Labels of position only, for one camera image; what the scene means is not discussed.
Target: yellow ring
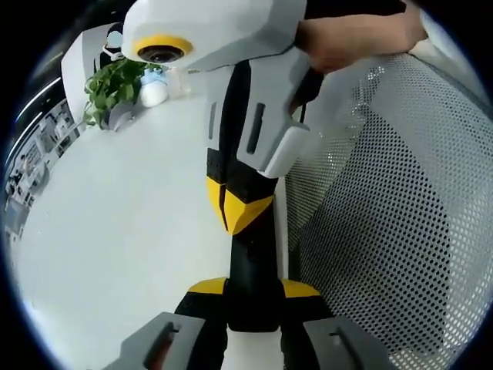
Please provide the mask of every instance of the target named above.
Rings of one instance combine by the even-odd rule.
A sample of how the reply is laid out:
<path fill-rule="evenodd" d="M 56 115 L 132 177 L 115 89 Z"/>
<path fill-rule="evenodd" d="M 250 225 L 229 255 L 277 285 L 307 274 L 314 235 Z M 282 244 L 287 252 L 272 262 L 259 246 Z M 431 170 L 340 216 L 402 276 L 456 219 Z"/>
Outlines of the yellow ring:
<path fill-rule="evenodd" d="M 168 35 L 153 35 L 149 37 L 144 37 L 143 39 L 140 39 L 138 42 L 134 42 L 133 52 L 135 54 L 139 54 L 139 51 L 141 49 L 153 45 L 172 46 L 174 48 L 180 49 L 184 55 L 189 54 L 193 49 L 192 44 L 190 44 L 188 41 L 180 37 L 168 36 Z"/>

